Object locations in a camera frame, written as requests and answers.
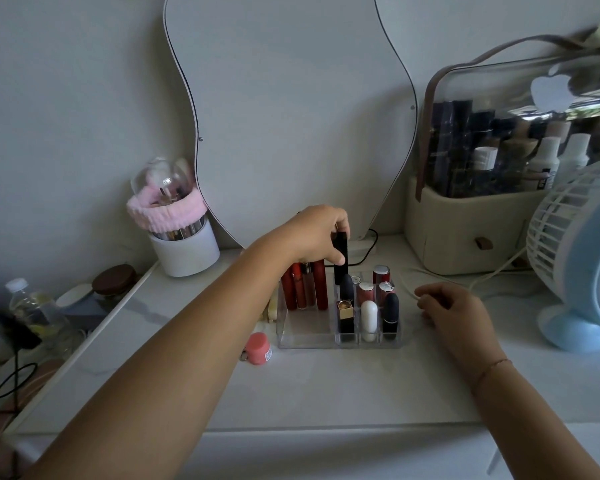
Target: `forearm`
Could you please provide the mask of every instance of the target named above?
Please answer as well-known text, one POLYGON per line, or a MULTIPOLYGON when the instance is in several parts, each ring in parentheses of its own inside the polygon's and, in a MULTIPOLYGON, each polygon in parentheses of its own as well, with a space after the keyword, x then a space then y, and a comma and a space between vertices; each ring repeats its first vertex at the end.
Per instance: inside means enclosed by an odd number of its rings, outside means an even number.
POLYGON ((476 405, 517 479, 600 479, 600 467, 510 363, 488 373, 476 405))
POLYGON ((120 367, 27 478, 174 476, 292 260, 275 236, 256 241, 120 367))

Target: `hand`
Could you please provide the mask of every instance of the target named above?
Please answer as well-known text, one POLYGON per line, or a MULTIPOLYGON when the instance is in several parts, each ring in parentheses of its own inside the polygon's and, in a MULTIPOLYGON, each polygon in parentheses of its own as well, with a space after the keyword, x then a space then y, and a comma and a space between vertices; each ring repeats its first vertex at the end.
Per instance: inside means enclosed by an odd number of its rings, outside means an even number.
POLYGON ((418 307, 433 320, 440 339, 454 356, 469 384, 492 363, 506 358, 482 300, 452 283, 415 290, 418 307))
POLYGON ((334 264, 344 264, 344 256, 333 247, 332 232, 346 232, 349 238, 349 220, 344 209, 329 205, 313 205, 296 214, 286 224, 273 229, 270 235, 284 242, 291 252, 293 262, 313 262, 328 259, 334 264))

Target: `apple sticker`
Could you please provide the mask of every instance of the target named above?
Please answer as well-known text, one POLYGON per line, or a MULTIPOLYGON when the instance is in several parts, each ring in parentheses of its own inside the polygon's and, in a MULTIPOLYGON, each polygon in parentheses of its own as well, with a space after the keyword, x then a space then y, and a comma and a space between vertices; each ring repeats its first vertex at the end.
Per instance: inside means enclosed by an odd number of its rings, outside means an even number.
POLYGON ((570 75, 555 73, 556 64, 549 69, 549 77, 536 77, 531 81, 531 97, 541 112, 565 112, 575 100, 569 89, 570 75))

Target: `person's left hand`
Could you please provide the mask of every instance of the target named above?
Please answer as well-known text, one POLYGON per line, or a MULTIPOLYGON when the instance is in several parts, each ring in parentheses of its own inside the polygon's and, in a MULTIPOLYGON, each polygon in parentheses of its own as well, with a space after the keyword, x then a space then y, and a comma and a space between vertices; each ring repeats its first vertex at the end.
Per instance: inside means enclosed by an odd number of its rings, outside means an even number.
POLYGON ((342 265, 344 256, 331 241, 331 233, 336 231, 346 232, 349 238, 347 211, 330 205, 312 205, 269 234, 289 246, 294 262, 328 259, 342 265))

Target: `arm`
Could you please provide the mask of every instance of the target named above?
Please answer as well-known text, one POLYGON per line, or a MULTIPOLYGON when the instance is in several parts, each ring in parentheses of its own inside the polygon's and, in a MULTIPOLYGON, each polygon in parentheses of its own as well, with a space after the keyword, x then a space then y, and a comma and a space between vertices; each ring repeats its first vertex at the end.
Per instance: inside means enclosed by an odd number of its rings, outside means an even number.
POLYGON ((343 209, 309 207, 254 242, 116 371, 26 480, 175 476, 280 276, 300 260, 344 262, 336 229, 349 233, 343 209))
POLYGON ((600 467, 506 358, 480 298, 450 283, 415 291, 475 393, 475 403, 517 479, 600 479, 600 467))

